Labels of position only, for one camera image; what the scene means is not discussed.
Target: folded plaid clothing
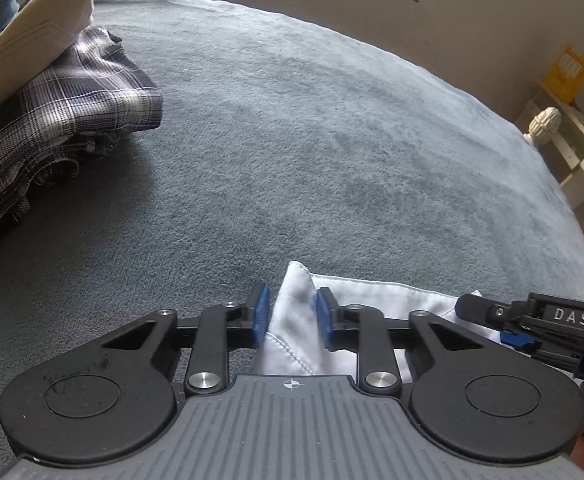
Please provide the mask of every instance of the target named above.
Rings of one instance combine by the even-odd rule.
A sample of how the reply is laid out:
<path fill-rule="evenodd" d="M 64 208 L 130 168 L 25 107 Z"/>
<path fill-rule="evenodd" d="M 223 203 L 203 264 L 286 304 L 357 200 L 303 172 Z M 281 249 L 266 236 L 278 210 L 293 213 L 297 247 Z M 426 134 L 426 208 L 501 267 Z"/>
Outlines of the folded plaid clothing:
<path fill-rule="evenodd" d="M 0 235 L 29 210 L 31 184 L 73 178 L 121 135 L 160 126 L 161 94 L 120 41 L 90 25 L 0 106 Z"/>

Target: white cloth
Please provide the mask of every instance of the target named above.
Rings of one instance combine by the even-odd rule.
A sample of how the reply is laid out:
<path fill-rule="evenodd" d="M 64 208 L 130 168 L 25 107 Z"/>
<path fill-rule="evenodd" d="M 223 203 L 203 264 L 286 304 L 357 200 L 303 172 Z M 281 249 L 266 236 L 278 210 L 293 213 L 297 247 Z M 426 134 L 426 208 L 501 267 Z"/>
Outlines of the white cloth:
<path fill-rule="evenodd" d="M 395 319 L 408 319 L 412 310 L 428 310 L 500 342 L 499 332 L 458 319 L 454 312 L 457 298 L 453 296 L 402 283 L 312 274 L 301 263 L 290 262 L 272 309 L 265 341 L 254 359 L 254 373 L 288 376 L 349 374 L 356 379 L 357 356 L 346 350 L 327 351 L 319 336 L 314 301 L 316 290 L 322 286 L 329 286 L 341 305 L 375 306 L 385 317 Z M 411 374 L 405 351 L 396 350 L 395 353 L 401 378 L 408 383 Z"/>

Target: folded beige garment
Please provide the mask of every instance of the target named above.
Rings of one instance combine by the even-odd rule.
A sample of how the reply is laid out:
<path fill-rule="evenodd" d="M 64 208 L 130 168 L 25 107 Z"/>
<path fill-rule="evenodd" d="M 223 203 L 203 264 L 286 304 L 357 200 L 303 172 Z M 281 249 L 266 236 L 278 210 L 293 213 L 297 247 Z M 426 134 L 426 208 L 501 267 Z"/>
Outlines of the folded beige garment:
<path fill-rule="evenodd" d="M 0 34 L 0 105 L 90 24 L 92 0 L 32 0 Z"/>

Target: bed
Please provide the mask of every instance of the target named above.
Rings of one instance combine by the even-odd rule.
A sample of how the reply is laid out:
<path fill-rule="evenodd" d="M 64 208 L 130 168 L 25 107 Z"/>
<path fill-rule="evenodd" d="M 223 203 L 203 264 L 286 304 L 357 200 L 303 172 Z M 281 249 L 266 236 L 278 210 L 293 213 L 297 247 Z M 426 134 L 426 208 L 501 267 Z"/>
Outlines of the bed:
<path fill-rule="evenodd" d="M 393 54 L 208 0 L 95 0 L 164 96 L 160 129 L 47 190 L 0 244 L 0 393 L 148 311 L 313 272 L 584 300 L 584 238 L 538 153 Z M 248 370 L 249 352 L 232 356 Z M 0 468 L 11 460 L 0 428 Z"/>

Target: yellow box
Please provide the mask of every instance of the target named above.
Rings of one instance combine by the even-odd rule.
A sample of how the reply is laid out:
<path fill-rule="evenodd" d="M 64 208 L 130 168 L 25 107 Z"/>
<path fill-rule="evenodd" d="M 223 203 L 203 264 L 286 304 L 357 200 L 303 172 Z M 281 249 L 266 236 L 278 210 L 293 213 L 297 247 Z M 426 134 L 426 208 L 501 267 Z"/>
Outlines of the yellow box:
<path fill-rule="evenodd" d="M 561 101 L 571 103 L 584 83 L 584 56 L 568 45 L 543 83 Z"/>

